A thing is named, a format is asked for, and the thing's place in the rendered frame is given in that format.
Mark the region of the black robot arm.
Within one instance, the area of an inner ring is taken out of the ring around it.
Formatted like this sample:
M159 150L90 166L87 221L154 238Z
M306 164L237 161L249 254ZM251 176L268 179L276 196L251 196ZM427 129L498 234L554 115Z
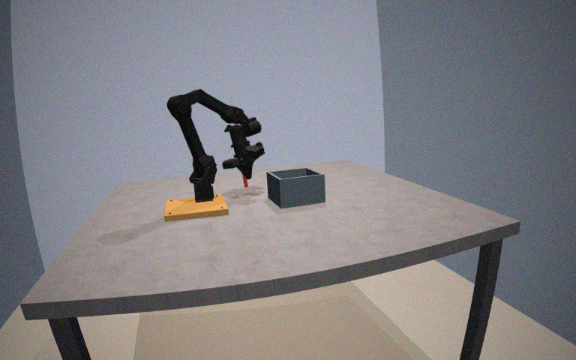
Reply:
M261 131L261 124L257 118L248 118L243 109L235 106L226 105L220 100L204 92L202 89L196 89L188 94L176 95L169 98L166 105L174 119L179 123L188 148L193 155L193 172L190 176L190 182L193 184L195 193L195 203L212 201L214 198L213 187L215 182L217 164L213 156L207 155L203 145L198 137L196 128L191 119L192 108L195 103L208 107L215 111L226 123L235 124L227 125L224 132L230 132L232 143L246 140L247 137L258 134ZM255 145L247 143L241 148L243 159L247 157L257 159L262 156L263 144L257 142Z

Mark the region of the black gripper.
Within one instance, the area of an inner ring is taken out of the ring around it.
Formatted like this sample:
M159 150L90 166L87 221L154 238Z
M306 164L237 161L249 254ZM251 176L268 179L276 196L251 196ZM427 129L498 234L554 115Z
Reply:
M231 148L234 148L234 152L235 152L235 154L233 155L234 158L229 158L227 160L224 160L222 163L222 167L223 167L223 169L232 169L232 168L237 167L246 179L251 179L252 166L253 166L253 162L256 159L253 159L252 157L247 157L247 156L245 159L243 159L242 146L246 147L247 143L250 143L250 141L247 141L247 139L244 139L244 140L239 141L239 142L232 142Z

